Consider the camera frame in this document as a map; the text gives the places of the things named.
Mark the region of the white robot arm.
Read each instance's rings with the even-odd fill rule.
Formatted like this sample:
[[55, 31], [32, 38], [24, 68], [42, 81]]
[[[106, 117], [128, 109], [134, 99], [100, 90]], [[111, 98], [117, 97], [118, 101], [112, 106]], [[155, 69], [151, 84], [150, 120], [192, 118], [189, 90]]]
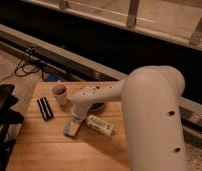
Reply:
[[131, 171], [187, 171], [179, 110], [183, 75], [171, 66], [140, 67], [124, 80], [72, 96], [72, 119], [81, 122], [90, 106], [120, 101]]

